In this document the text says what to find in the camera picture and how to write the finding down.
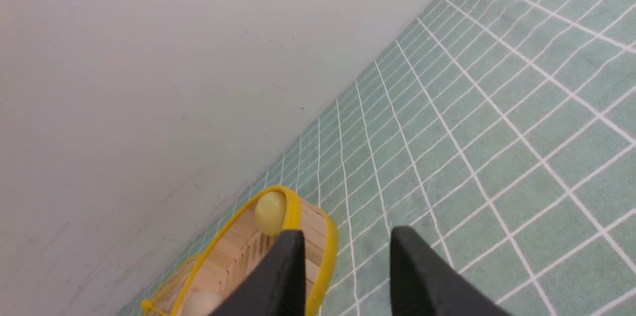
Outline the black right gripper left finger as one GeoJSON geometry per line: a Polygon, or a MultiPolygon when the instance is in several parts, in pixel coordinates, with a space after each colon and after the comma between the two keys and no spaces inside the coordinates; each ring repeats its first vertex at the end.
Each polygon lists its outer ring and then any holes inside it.
{"type": "Polygon", "coordinates": [[[212,316],[304,316],[305,239],[283,230],[247,278],[212,316]]]}

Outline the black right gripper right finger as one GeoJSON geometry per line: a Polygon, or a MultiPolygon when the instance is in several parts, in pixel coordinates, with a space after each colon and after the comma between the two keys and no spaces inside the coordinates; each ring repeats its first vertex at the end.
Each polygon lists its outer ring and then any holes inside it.
{"type": "Polygon", "coordinates": [[[507,316],[409,226],[391,233],[389,288],[394,316],[507,316]]]}

